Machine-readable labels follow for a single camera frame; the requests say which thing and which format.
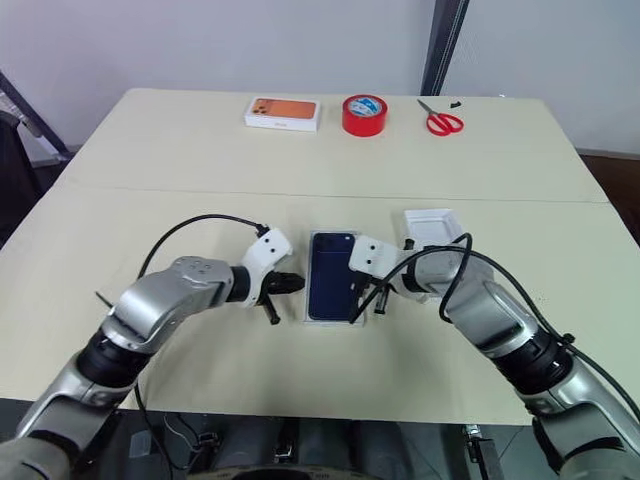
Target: table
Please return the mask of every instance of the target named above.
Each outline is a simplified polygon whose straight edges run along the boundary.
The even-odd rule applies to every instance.
[[[453,208],[476,248],[639,397],[624,352],[640,334],[640,256],[545,107],[462,99],[456,114],[467,128],[440,139],[424,131],[413,97],[385,97],[386,130],[360,139],[339,127],[346,96],[312,96],[323,113],[310,134],[245,128],[251,94],[125,95],[0,251],[0,361],[11,366],[0,396],[36,398],[106,313],[93,291],[117,298],[154,241],[186,217],[233,213],[277,226],[296,251],[286,269],[304,274],[312,229],[400,243],[404,210]],[[449,101],[429,99],[436,108]],[[241,225],[193,225],[151,270],[180,255],[237,262],[253,238]],[[235,305],[186,321],[142,376],[149,408],[529,422],[436,304],[392,298],[387,315],[364,327],[321,328],[302,324],[303,297],[276,300],[278,326]]]

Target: red tape roll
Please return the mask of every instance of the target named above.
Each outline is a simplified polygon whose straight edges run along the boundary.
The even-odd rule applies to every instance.
[[[354,95],[342,104],[342,128],[357,137],[371,137],[384,129],[387,104],[375,95]]]

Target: black chair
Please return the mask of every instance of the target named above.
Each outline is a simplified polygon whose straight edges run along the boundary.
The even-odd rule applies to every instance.
[[[0,111],[0,248],[43,195],[18,125],[20,120]]]

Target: white wall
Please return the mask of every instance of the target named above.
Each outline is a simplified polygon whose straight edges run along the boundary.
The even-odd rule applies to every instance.
[[[442,95],[542,98],[577,148],[640,154],[640,2],[471,0]]]
[[[70,145],[131,87],[417,93],[434,3],[2,0],[0,69]]]

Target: floor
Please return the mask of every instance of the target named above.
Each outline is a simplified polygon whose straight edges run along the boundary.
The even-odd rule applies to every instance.
[[[583,156],[583,161],[603,187],[621,219],[640,245],[640,161]],[[48,189],[56,180],[61,166],[37,169],[39,181]],[[26,412],[28,402],[0,399],[0,442],[12,438],[15,427]],[[143,431],[139,412],[124,411],[112,441],[101,460],[78,478],[163,478],[163,465],[158,453],[129,458],[131,436]],[[179,437],[163,425],[163,414],[152,412],[152,422],[166,437],[166,443],[176,459],[188,456]],[[224,431],[238,417],[224,415],[186,414],[185,420],[198,433]],[[531,427],[482,426],[483,434],[495,441],[506,479],[546,480],[557,478],[547,467]],[[460,425],[400,424],[402,443],[407,449],[413,478],[420,480],[480,479],[475,465],[469,462],[462,443]]]

